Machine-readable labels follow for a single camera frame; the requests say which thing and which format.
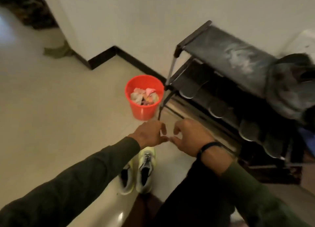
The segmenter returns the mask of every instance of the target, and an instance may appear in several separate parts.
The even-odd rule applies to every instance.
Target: tile floor
[[[32,30],[0,8],[0,208],[141,123],[132,117],[124,97],[124,84],[141,72],[117,56],[91,71],[74,57],[42,55],[45,46],[62,43],[59,29]],[[171,132],[178,118],[164,112],[162,120]],[[171,143],[156,150],[153,193],[164,201],[194,159]],[[120,226],[136,192],[118,195],[117,185],[114,179],[70,226]],[[300,216],[315,223],[312,197],[298,187],[273,188]],[[292,191],[299,200],[290,199]]]

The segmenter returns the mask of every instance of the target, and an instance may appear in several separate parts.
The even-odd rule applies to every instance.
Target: pants
[[[123,227],[228,227],[234,210],[218,177],[196,160],[164,204],[151,194],[139,195]]]

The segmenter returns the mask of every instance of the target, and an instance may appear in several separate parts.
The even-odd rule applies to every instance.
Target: gray sneaker
[[[133,161],[129,161],[127,165],[118,175],[119,177],[119,192],[122,195],[129,194],[133,191],[135,184],[133,178]]]
[[[156,164],[154,147],[146,147],[139,153],[139,169],[137,173],[136,190],[149,193],[152,189],[152,171]]]

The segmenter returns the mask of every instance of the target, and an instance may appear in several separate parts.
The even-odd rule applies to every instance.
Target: dark green sleeve
[[[67,226],[88,207],[138,152],[125,137],[69,167],[0,211],[0,226]]]
[[[222,182],[232,203],[250,227],[309,226],[237,163],[223,173]]]

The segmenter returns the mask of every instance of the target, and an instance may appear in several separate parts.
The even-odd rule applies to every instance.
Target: shoe rack shelf
[[[191,58],[172,75],[182,51]],[[235,55],[245,63],[248,55],[254,61],[244,68]],[[171,92],[163,97],[158,119],[163,108],[182,117],[167,105],[172,99],[240,143],[242,149],[234,154],[258,180],[299,184],[305,144],[294,121],[262,98],[268,66],[275,60],[206,22],[176,47],[165,84]]]

